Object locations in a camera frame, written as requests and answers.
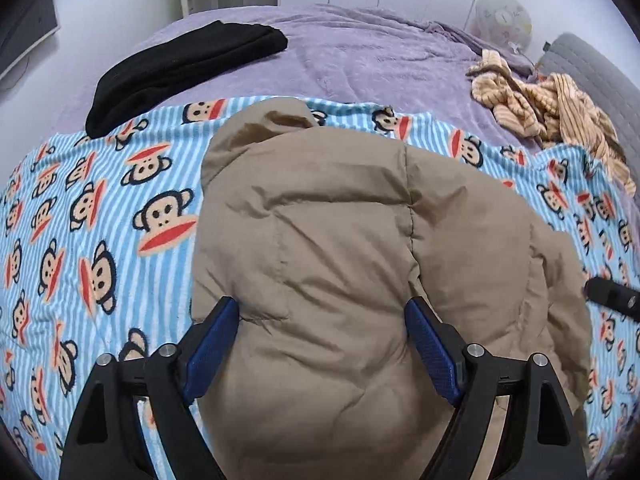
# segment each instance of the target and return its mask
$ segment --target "black folded garment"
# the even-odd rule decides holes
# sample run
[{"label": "black folded garment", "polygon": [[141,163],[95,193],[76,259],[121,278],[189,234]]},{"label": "black folded garment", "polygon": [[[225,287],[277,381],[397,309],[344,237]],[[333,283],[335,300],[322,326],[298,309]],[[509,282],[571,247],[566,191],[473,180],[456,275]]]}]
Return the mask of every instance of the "black folded garment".
[{"label": "black folded garment", "polygon": [[104,137],[178,92],[286,47],[287,38],[276,28],[213,22],[143,50],[100,78],[86,132],[92,139]]}]

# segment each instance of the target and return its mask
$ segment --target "bed sheet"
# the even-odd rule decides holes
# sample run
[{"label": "bed sheet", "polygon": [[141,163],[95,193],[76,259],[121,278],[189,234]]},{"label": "bed sheet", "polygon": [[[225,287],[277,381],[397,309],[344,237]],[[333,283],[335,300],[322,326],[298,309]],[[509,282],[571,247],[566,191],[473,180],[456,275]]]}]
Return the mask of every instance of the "bed sheet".
[{"label": "bed sheet", "polygon": [[[265,98],[156,108],[105,139],[55,135],[14,171],[1,202],[0,415],[44,480],[57,478],[97,356],[145,356],[190,325],[202,157],[228,117]],[[530,155],[511,144],[491,147],[428,112],[306,103],[320,125],[400,139],[500,179],[571,235],[585,276],[640,286],[620,202],[601,163],[580,146]],[[640,329],[595,304],[587,308],[593,370],[584,410],[597,462],[631,427]],[[148,401],[139,412],[158,476],[171,479]],[[195,406],[192,413],[201,426]]]},{"label": "bed sheet", "polygon": [[[342,103],[377,102],[399,112],[430,110],[438,120],[475,132],[493,145],[524,145],[496,124],[491,111],[475,102],[466,70],[479,60],[462,43],[465,33],[435,22],[416,23],[382,9],[309,7],[237,7],[200,12],[172,23],[139,44],[138,52],[203,27],[214,20],[262,23],[278,28],[289,40],[284,52],[224,73],[167,99],[162,105],[246,95],[316,96]],[[511,66],[522,57],[504,55]],[[95,86],[90,77],[61,111],[52,134],[84,129]]]}]

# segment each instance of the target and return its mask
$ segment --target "blue gripper pad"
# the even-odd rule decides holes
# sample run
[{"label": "blue gripper pad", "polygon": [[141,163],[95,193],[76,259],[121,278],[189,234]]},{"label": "blue gripper pad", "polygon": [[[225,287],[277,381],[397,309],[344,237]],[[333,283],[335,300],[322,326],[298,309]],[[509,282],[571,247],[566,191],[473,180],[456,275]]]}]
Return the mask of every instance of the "blue gripper pad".
[{"label": "blue gripper pad", "polygon": [[462,392],[456,383],[454,362],[414,300],[404,308],[404,323],[437,393],[456,406]]},{"label": "blue gripper pad", "polygon": [[182,398],[187,405],[206,393],[222,359],[236,340],[240,320],[238,304],[232,298],[228,298],[221,307],[222,311],[207,330],[186,366],[186,383],[182,390]]}]

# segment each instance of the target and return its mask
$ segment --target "gray headboard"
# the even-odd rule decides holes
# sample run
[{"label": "gray headboard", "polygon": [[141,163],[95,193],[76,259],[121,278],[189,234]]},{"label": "gray headboard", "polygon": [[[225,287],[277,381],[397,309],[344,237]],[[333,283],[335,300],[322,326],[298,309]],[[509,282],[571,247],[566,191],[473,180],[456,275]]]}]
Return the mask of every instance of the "gray headboard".
[{"label": "gray headboard", "polygon": [[[609,115],[625,150],[631,177],[640,184],[640,89],[590,44],[568,32],[551,44],[538,65],[547,75],[570,75]],[[640,192],[635,201],[640,206]]]}]

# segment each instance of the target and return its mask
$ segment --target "white fan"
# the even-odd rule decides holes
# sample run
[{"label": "white fan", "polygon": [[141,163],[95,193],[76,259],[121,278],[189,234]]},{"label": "white fan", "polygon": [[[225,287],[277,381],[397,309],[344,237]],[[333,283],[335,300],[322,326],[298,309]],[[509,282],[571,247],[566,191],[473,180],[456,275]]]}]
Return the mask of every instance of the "white fan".
[{"label": "white fan", "polygon": [[476,0],[480,38],[524,52],[531,42],[531,17],[517,0]]}]

